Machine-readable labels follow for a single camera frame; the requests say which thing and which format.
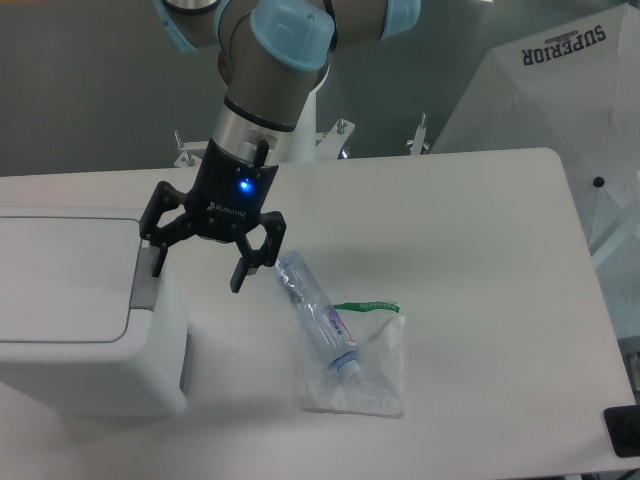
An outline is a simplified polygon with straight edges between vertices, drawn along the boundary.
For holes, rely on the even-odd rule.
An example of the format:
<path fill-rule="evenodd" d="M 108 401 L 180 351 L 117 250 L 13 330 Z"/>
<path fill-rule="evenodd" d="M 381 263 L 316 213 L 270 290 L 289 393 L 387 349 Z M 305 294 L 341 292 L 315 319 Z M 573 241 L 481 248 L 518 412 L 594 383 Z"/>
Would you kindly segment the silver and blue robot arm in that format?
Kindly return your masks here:
<path fill-rule="evenodd" d="M 156 12 L 182 52 L 219 48 L 224 102 L 193 186 L 156 186 L 139 232 L 152 250 L 151 273 L 168 250 L 198 236 L 235 244 L 230 286 L 277 260 L 283 215 L 263 205 L 289 151 L 304 105 L 334 51 L 410 30 L 417 1 L 159 1 Z"/>

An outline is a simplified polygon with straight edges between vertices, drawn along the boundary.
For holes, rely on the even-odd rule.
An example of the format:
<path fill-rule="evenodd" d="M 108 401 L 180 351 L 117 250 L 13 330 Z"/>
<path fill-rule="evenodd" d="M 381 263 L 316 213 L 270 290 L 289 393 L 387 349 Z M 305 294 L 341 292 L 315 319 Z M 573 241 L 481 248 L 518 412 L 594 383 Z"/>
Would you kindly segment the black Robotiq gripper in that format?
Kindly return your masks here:
<path fill-rule="evenodd" d="M 240 258 L 230 280 L 238 293 L 247 276 L 261 266 L 273 267 L 278 258 L 287 224 L 280 211 L 262 210 L 278 171 L 266 164 L 269 144 L 259 140 L 249 160 L 226 153 L 214 140 L 208 142 L 195 182 L 186 194 L 160 181 L 144 209 L 139 233 L 152 247 L 151 275 L 161 275 L 168 250 L 193 235 L 221 243 L 235 242 Z M 161 225 L 167 212 L 184 206 L 185 212 Z M 246 235 L 262 226 L 265 238 L 254 249 Z"/>

